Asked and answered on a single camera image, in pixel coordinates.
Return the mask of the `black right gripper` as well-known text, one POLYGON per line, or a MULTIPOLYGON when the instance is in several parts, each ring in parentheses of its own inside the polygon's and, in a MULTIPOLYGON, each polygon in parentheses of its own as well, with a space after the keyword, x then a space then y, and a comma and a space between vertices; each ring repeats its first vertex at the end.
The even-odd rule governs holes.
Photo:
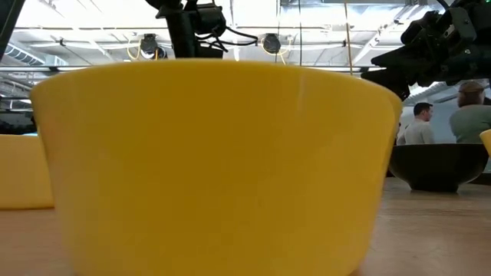
POLYGON ((440 81, 448 73, 444 63, 476 40, 470 9, 453 6, 442 14, 426 12, 401 35, 403 47, 371 59, 373 65, 386 68, 364 71, 361 78, 391 90, 401 100, 410 96, 415 83, 427 86, 440 81))

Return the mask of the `patterned ceramic mini bowl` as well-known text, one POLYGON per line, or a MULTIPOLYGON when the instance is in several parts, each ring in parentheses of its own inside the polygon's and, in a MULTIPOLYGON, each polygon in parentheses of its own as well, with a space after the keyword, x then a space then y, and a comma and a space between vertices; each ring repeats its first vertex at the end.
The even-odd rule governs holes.
POLYGON ((488 159, 479 143, 403 145, 393 148, 388 170, 412 190, 455 193, 483 173, 488 159))

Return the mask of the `yellow mini bowl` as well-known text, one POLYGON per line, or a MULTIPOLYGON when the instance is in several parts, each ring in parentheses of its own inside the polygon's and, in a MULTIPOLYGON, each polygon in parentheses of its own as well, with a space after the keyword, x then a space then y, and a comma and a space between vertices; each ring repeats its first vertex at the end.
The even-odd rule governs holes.
POLYGON ((402 110, 346 74, 213 59, 62 73, 31 102, 76 276, 348 276, 402 110))
POLYGON ((491 158, 491 129, 483 131, 480 135, 479 138, 483 142, 483 145, 486 148, 486 151, 491 158))
POLYGON ((39 137, 0 135, 0 210, 53 207, 48 166, 39 137))

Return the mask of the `person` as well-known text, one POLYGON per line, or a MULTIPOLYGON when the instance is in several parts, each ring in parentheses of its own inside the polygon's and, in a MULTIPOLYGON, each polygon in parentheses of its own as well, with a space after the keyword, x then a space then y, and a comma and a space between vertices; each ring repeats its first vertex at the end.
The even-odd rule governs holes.
POLYGON ((479 135, 491 129, 491 105, 485 105, 484 87, 474 80, 460 85, 457 106, 449 119, 457 143, 481 144, 479 135))
POLYGON ((398 146, 434 144, 434 133, 430 125, 430 120, 433 116, 433 105, 430 103, 417 103, 413 112, 413 121, 397 138, 396 144, 398 146))

